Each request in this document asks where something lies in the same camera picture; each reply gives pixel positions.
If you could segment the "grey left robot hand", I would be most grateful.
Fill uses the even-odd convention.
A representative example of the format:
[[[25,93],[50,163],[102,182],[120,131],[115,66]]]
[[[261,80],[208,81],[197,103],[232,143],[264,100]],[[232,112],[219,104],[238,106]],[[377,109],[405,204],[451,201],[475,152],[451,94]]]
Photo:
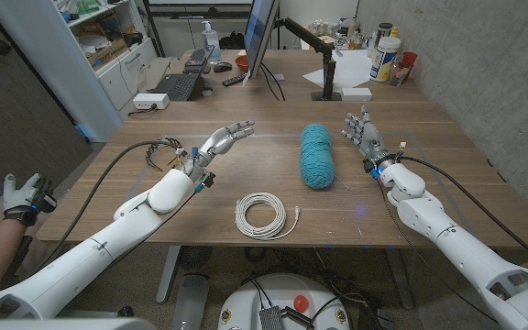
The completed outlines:
[[[192,151],[190,159],[183,162],[183,172],[197,182],[217,155],[226,154],[238,140],[254,133],[254,124],[254,121],[248,120],[217,129],[197,150]]]

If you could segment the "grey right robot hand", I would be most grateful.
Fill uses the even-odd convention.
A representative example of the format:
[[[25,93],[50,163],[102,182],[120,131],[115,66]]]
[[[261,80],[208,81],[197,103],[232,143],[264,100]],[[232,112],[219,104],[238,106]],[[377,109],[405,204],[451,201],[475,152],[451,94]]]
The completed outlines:
[[[371,123],[369,112],[365,106],[361,107],[361,116],[348,113],[345,123],[351,133],[342,130],[341,134],[357,146],[363,157],[366,173],[379,176],[393,164],[393,156],[387,150],[380,132]]]

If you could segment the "person's white gloved hand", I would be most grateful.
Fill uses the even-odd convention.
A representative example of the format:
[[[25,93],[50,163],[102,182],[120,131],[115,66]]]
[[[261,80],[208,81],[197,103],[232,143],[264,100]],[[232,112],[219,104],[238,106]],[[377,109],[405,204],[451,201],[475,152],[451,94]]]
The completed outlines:
[[[34,173],[21,188],[17,188],[14,174],[8,173],[3,182],[3,209],[11,210],[18,206],[31,206],[34,195],[38,191],[36,183],[41,178],[39,173]]]

